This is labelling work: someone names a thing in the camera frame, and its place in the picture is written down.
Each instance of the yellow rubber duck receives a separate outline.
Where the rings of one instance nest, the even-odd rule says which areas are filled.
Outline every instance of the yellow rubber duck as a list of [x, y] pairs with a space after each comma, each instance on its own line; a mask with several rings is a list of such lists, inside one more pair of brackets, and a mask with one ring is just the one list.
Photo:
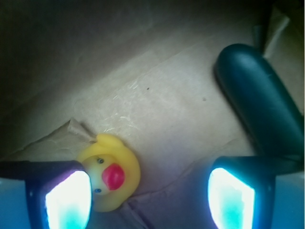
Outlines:
[[139, 162], [118, 138], [99, 134], [97, 142], [81, 152], [81, 162], [90, 176], [93, 209], [106, 212], [117, 209], [140, 183]]

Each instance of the red beak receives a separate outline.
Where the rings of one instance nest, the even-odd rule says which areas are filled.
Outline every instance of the red beak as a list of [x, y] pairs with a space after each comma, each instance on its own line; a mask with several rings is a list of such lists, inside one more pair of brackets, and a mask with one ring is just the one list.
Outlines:
[[117, 190], [124, 183], [125, 173], [118, 164], [111, 164], [103, 171], [102, 180], [109, 190]]

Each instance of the green plastic object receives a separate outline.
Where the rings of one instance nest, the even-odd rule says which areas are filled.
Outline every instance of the green plastic object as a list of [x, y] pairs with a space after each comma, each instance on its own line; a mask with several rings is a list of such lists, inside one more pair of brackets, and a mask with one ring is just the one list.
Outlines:
[[304, 120], [283, 83], [254, 48], [222, 50], [216, 78], [263, 153], [304, 159]]

